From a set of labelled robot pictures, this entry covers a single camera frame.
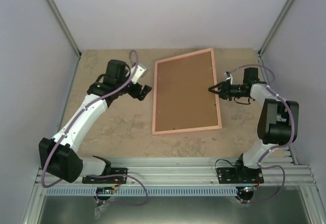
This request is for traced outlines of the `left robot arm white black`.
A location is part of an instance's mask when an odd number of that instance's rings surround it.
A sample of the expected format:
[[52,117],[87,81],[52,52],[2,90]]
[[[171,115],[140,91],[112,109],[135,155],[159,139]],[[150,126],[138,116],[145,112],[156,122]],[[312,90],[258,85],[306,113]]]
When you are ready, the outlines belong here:
[[43,138],[39,142],[41,183],[44,187],[47,186],[46,173],[69,183],[80,176],[96,178],[100,183],[110,180],[110,161],[99,156],[81,159],[77,152],[87,132],[114,100],[124,94],[139,101],[144,100],[152,88],[140,85],[138,80],[146,71],[146,67],[140,63],[129,67],[120,60],[108,62],[106,72],[90,85],[82,104],[67,124],[52,138]]

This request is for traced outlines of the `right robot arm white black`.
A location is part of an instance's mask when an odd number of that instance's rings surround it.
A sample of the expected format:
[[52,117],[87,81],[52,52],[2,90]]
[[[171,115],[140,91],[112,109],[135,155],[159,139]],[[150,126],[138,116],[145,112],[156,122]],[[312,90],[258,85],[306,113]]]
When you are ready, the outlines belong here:
[[244,65],[243,82],[233,83],[232,72],[225,72],[225,81],[209,87],[209,92],[223,100],[248,98],[257,101],[262,111],[257,125],[258,140],[240,155],[234,165],[237,182],[248,183],[262,178],[259,176],[263,160],[281,147],[288,147],[297,137],[299,104],[282,98],[270,84],[261,81],[260,65]]

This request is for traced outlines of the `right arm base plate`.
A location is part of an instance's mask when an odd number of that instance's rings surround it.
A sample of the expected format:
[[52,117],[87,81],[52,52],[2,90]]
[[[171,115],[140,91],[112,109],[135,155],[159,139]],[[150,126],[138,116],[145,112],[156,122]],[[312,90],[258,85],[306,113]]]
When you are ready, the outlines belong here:
[[215,169],[220,184],[261,184],[264,178],[261,169],[245,168],[244,170],[235,167],[218,167]]

